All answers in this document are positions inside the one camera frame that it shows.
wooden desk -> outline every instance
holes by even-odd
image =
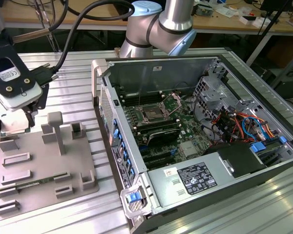
[[[27,4],[26,0],[14,0],[19,3]],[[236,3],[239,0],[227,0],[227,4]],[[69,6],[77,11],[82,11],[86,6],[92,3],[93,0],[70,0]],[[63,6],[60,0],[55,0],[57,18],[60,17]],[[256,16],[260,16],[260,10],[255,8],[251,4],[246,4],[244,1],[234,4],[233,6],[241,8],[247,6],[253,9],[253,13]],[[3,14],[6,27],[14,28],[41,28],[41,24],[38,21],[36,13],[33,8],[29,6],[21,6],[15,4],[9,0],[6,0],[3,8],[1,9]],[[118,15],[116,9],[113,5],[100,6],[92,10],[90,15],[109,17]],[[67,13],[60,29],[70,29],[71,25],[75,21],[76,16]],[[293,27],[289,25],[286,21],[288,18],[279,18],[280,22],[274,25],[270,32],[264,37],[262,42],[258,45],[257,49],[254,51],[247,64],[250,65],[258,56],[260,51],[264,48],[266,43],[269,41],[273,35],[283,35],[283,36],[293,36]],[[198,33],[221,33],[221,34],[247,34],[247,35],[257,35],[259,29],[253,25],[244,25],[239,21],[239,17],[233,16],[228,18],[217,12],[213,13],[212,17],[194,16],[193,17],[193,28],[197,30]],[[84,30],[126,30],[126,22],[122,20],[118,21],[93,21],[84,19],[82,20],[78,29]]]

white label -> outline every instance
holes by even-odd
[[[165,173],[166,177],[175,175],[175,174],[177,174],[177,168],[172,167],[172,168],[165,169],[164,173]]]
[[[0,72],[0,78],[5,82],[16,79],[20,75],[20,71],[16,67],[11,67],[7,70]]]
[[[157,71],[161,71],[162,70],[162,66],[160,67],[153,67],[153,71],[157,72]]]
[[[208,182],[208,184],[212,184],[212,183],[215,183],[215,180],[214,179],[211,179],[211,180],[209,180],[207,182]]]

green circuit board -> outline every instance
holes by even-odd
[[[161,103],[123,107],[140,153],[150,170],[201,156],[211,146],[210,139],[195,120],[189,103],[182,99],[180,99],[180,103],[181,106],[176,110],[179,105],[175,99],[167,98],[163,102],[165,110],[170,115],[164,114]],[[148,126],[154,123],[160,125],[163,121],[174,121],[176,119],[179,121],[174,123],[174,126],[180,131],[179,135],[174,140],[162,145],[150,146],[147,143],[147,138],[151,134],[165,131],[166,126],[171,125],[163,124],[163,127],[151,129],[147,134],[142,131],[141,133],[135,131],[137,126]]]

motherboard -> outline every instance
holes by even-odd
[[[177,92],[123,98],[122,105],[149,170],[199,157],[212,145],[191,102]]]

light blue joint cap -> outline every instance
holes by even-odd
[[[180,43],[177,44],[169,53],[169,56],[179,56],[183,55],[187,49],[191,46],[196,36],[196,31],[192,29],[188,32],[181,40]]]
[[[135,1],[132,5],[135,7],[135,13],[133,13],[130,17],[149,16],[162,11],[162,6],[153,1]]]

